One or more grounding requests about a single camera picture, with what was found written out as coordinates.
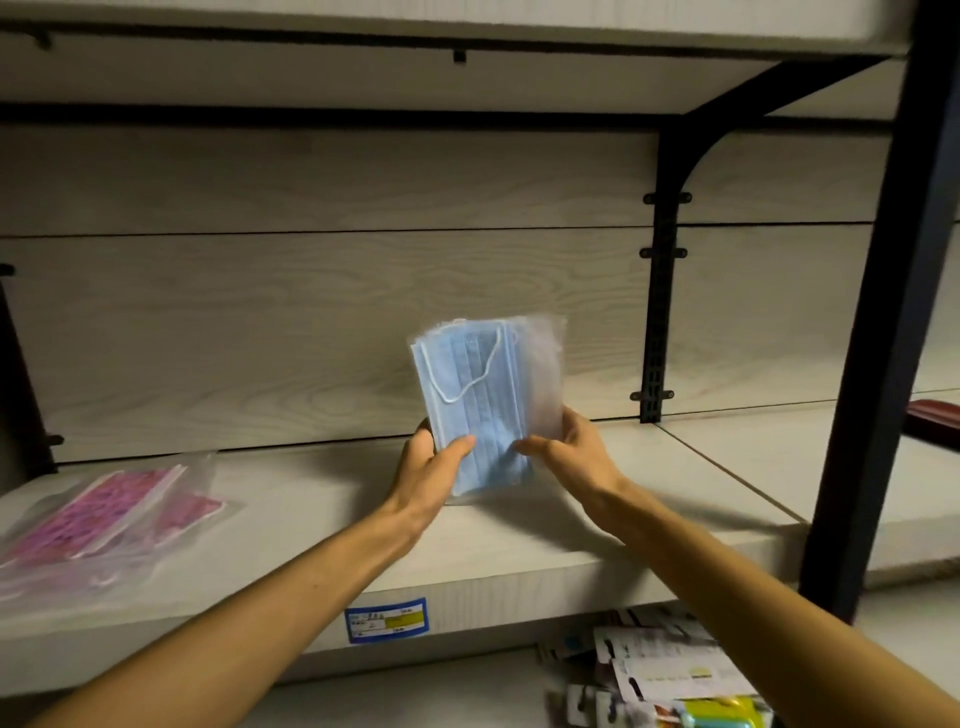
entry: shelf price tag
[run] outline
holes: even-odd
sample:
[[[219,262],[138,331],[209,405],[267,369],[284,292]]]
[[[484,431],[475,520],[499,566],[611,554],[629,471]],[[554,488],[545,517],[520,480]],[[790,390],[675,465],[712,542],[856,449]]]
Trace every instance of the shelf price tag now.
[[[350,644],[400,640],[430,630],[426,598],[382,607],[346,609],[344,617]]]

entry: white elastic ear loop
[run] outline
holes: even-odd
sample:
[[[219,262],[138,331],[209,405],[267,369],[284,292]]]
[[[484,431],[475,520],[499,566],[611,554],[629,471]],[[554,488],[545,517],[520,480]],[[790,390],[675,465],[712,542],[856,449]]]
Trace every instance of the white elastic ear loop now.
[[[423,363],[426,365],[427,376],[430,377],[430,383],[433,384],[433,388],[437,390],[437,394],[440,395],[440,399],[446,402],[447,404],[453,404],[454,402],[460,401],[463,396],[467,393],[470,387],[476,384],[478,381],[483,381],[487,378],[487,375],[490,373],[490,366],[493,364],[493,357],[496,356],[496,350],[500,348],[501,333],[500,329],[496,330],[496,341],[493,342],[493,349],[490,352],[490,356],[487,357],[487,366],[484,367],[483,374],[476,378],[474,381],[469,382],[465,386],[460,394],[454,398],[450,398],[444,394],[444,390],[440,388],[440,385],[437,383],[437,379],[433,376],[433,369],[430,367],[430,357],[426,353],[426,347],[423,344],[420,344],[420,349],[423,351]]]

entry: hand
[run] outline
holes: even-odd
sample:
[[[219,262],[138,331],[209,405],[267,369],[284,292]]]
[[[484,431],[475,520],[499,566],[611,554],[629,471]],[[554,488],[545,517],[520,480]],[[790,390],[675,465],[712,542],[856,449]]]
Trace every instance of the hand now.
[[[539,459],[580,501],[590,519],[607,531],[606,506],[610,499],[606,496],[636,488],[607,454],[596,425],[569,407],[564,407],[562,440],[531,435],[517,440],[514,448]]]
[[[383,508],[404,516],[414,529],[415,540],[444,507],[460,461],[473,449],[475,441],[472,435],[459,437],[434,454],[433,433],[424,420],[403,446],[394,485]]]

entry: product card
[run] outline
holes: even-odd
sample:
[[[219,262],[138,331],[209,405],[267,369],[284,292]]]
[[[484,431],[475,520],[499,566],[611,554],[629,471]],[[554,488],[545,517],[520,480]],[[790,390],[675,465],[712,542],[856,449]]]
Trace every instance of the product card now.
[[[683,657],[723,654],[713,641],[694,643],[663,628],[648,627],[594,627],[597,662],[630,660],[636,657]]]
[[[722,653],[613,660],[612,665],[617,687],[629,703],[756,694]]]

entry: price label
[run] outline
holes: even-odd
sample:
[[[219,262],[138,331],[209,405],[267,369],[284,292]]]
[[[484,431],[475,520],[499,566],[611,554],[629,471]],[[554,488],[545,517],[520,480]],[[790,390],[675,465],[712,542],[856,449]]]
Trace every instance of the price label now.
[[[344,617],[351,644],[400,640],[430,630],[425,598],[382,607],[346,609]]]

